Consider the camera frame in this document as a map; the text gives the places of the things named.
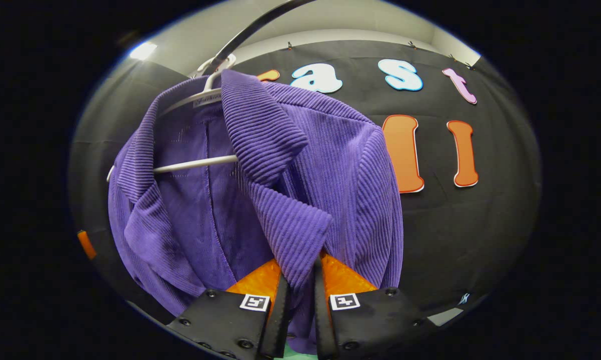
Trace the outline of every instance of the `hanger label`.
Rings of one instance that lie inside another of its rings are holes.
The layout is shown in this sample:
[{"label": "hanger label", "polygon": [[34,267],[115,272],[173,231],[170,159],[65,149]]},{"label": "hanger label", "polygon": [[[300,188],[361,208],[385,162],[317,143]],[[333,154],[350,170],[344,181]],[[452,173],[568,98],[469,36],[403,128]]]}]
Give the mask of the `hanger label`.
[{"label": "hanger label", "polygon": [[193,101],[193,107],[202,107],[203,105],[216,103],[221,100],[221,92],[211,93],[209,95],[205,95],[202,98],[197,98]]}]

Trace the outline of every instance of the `hanger bar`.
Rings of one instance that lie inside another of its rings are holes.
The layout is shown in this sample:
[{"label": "hanger bar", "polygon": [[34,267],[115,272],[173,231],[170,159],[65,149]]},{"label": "hanger bar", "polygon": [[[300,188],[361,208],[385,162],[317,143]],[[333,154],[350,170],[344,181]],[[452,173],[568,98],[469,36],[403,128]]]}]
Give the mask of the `hanger bar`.
[{"label": "hanger bar", "polygon": [[213,166],[214,164],[236,163],[239,158],[236,155],[227,155],[219,157],[210,157],[209,159],[200,159],[194,161],[180,162],[178,164],[161,166],[154,169],[154,174],[170,173],[172,171],[191,169],[195,167]]},{"label": "hanger bar", "polygon": [[255,19],[254,22],[250,23],[248,27],[234,36],[234,38],[231,39],[223,48],[221,48],[220,51],[218,51],[218,54],[216,54],[214,60],[212,60],[207,68],[205,68],[205,71],[203,71],[202,75],[206,76],[213,74],[218,66],[220,66],[221,63],[223,63],[223,61],[234,52],[234,50],[244,43],[246,39],[252,36],[260,28],[270,23],[272,20],[278,18],[282,14],[296,9],[297,7],[315,1],[316,0],[289,0],[262,14],[259,18]]}]

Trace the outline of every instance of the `purple corduroy jacket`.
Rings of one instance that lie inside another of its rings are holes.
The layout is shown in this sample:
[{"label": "purple corduroy jacket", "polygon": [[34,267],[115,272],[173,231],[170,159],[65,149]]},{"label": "purple corduroy jacket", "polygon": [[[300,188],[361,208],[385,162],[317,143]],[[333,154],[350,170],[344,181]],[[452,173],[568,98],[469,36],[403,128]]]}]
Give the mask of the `purple corduroy jacket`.
[{"label": "purple corduroy jacket", "polygon": [[[316,354],[309,279],[322,248],[376,287],[399,284],[403,217],[382,129],[329,96],[233,70],[216,80],[220,102],[157,118],[206,80],[161,93],[115,158],[117,250],[174,316],[275,258],[293,290],[289,345]],[[232,154],[237,163],[152,171]]]}]

